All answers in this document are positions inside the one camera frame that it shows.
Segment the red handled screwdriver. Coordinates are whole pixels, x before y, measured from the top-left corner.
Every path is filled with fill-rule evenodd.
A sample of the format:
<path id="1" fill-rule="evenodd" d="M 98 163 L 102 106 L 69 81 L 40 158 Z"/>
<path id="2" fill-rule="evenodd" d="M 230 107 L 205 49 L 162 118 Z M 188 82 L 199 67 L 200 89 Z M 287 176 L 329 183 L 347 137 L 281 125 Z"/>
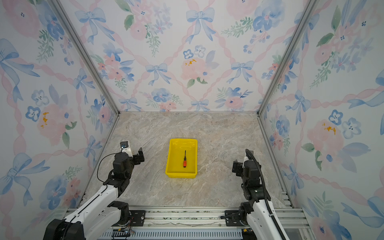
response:
<path id="1" fill-rule="evenodd" d="M 184 160 L 183 160 L 183 168 L 186 168 L 186 167 L 187 167 L 187 151 L 185 150 Z"/>

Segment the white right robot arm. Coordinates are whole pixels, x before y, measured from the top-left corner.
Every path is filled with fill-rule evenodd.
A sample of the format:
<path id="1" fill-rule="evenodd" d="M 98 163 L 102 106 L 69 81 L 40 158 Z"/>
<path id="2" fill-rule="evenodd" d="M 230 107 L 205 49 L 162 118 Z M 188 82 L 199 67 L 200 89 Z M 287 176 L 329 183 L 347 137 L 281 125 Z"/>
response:
<path id="1" fill-rule="evenodd" d="M 234 161 L 232 172 L 242 178 L 247 200 L 239 207 L 239 220 L 251 228 L 257 240 L 288 240 L 264 184 L 261 165 L 249 159 Z"/>

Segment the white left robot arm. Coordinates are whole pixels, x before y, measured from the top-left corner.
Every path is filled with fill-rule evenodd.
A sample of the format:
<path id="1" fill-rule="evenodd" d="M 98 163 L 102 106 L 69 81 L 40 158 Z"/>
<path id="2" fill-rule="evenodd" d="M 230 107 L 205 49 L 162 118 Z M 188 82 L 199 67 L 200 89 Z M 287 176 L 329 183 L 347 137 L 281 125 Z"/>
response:
<path id="1" fill-rule="evenodd" d="M 145 157 L 142 149 L 134 155 L 127 141 L 113 155 L 113 169 L 102 187 L 62 220 L 52 220 L 45 230 L 45 240 L 97 240 L 114 225 L 119 226 L 118 231 L 125 238 L 131 236 L 132 226 L 143 217 L 136 217 L 128 203 L 117 199 L 128 187 L 134 167 L 143 163 Z"/>

